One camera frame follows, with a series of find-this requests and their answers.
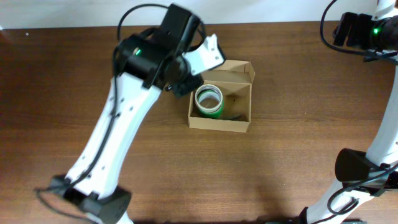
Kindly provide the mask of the black permanent marker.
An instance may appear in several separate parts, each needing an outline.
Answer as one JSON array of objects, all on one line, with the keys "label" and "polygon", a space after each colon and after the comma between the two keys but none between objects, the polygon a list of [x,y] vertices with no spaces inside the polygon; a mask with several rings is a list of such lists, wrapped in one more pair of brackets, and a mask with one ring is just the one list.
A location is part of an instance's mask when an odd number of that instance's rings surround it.
[{"label": "black permanent marker", "polygon": [[234,120],[239,119],[240,117],[242,117],[242,114],[234,114],[234,115],[231,115],[231,116],[223,117],[222,120],[231,120],[231,121],[234,121]]}]

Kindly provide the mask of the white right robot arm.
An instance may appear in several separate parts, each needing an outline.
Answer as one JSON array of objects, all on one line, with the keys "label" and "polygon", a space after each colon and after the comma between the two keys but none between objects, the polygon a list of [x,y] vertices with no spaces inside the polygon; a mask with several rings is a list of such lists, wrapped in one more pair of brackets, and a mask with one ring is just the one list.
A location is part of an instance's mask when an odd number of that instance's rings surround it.
[{"label": "white right robot arm", "polygon": [[329,3],[320,21],[320,38],[329,49],[357,55],[365,63],[392,66],[392,85],[384,112],[371,130],[367,149],[342,149],[334,180],[325,193],[305,207],[292,223],[355,223],[349,216],[360,206],[397,190],[397,1],[377,1],[371,14],[345,12],[327,41],[324,33]]}]

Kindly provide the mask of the brown cardboard box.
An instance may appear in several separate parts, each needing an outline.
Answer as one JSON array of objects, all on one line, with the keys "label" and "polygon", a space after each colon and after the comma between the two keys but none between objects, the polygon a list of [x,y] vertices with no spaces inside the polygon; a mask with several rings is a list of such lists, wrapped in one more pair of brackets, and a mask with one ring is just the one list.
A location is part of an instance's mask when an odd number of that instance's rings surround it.
[{"label": "brown cardboard box", "polygon": [[[255,71],[251,62],[226,60],[221,66],[202,73],[204,84],[217,86],[224,98],[221,116],[217,119],[204,117],[195,104],[195,92],[190,94],[188,126],[197,129],[245,133],[251,124],[252,83]],[[242,114],[237,120],[223,117]]]}]

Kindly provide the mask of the green tape roll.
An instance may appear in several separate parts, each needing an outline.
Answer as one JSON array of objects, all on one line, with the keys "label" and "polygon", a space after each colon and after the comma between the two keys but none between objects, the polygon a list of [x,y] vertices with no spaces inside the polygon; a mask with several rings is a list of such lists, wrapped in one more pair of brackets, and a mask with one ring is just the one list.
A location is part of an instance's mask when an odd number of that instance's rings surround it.
[{"label": "green tape roll", "polygon": [[195,95],[195,104],[204,117],[217,119],[223,112],[224,99],[219,91],[203,90]]}]

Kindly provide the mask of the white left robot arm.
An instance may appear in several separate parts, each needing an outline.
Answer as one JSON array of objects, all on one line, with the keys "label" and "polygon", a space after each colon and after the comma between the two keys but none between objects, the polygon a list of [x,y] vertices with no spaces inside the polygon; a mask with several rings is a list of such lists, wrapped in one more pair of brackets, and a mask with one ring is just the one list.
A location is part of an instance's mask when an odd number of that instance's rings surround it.
[{"label": "white left robot arm", "polygon": [[111,86],[83,152],[66,174],[55,175],[37,198],[52,193],[76,206],[77,220],[129,223],[131,193],[119,175],[146,114],[164,91],[181,98],[203,84],[202,73],[225,61],[216,35],[177,4],[168,5],[161,24],[127,38],[112,54]]}]

